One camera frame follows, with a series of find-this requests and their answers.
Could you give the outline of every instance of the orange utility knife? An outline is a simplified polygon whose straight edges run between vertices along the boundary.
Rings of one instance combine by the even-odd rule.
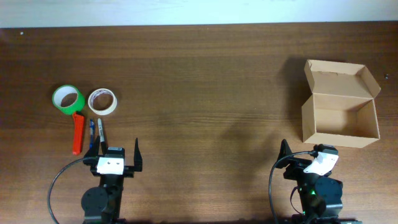
[[[75,122],[75,135],[73,137],[73,155],[79,155],[81,153],[81,147],[83,143],[83,131],[85,125],[85,117],[81,112],[74,112],[72,114],[73,121]]]

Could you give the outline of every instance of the white wall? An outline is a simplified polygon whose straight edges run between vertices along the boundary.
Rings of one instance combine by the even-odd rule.
[[[0,27],[398,20],[398,0],[0,0]]]

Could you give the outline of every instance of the box lid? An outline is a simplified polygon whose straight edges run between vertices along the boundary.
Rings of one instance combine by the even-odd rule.
[[[373,99],[381,90],[365,65],[307,60],[304,70],[312,93]]]

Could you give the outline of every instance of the open box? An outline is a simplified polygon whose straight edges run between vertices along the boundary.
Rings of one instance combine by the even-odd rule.
[[[304,143],[364,147],[380,139],[380,86],[365,65],[307,60],[304,70],[313,93],[302,106]]]

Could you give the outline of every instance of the wooden table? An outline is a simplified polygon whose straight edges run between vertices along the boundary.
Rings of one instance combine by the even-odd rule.
[[[127,164],[139,138],[144,170],[124,182],[122,217],[271,218],[267,183],[281,140],[295,152],[313,146],[301,131],[308,58],[365,64],[380,84],[381,140],[338,147],[332,177],[344,182],[342,218],[396,223],[397,22],[2,29],[0,42],[1,223],[51,223],[48,187],[81,157],[72,155],[72,118],[51,102],[63,84],[86,97],[115,92],[118,107],[101,118]],[[98,117],[87,106],[83,113]],[[87,128],[83,153],[88,136]],[[273,199],[289,217],[295,182],[282,173],[274,174]],[[52,204],[60,223],[83,221],[81,196],[98,183],[82,164],[59,178]]]

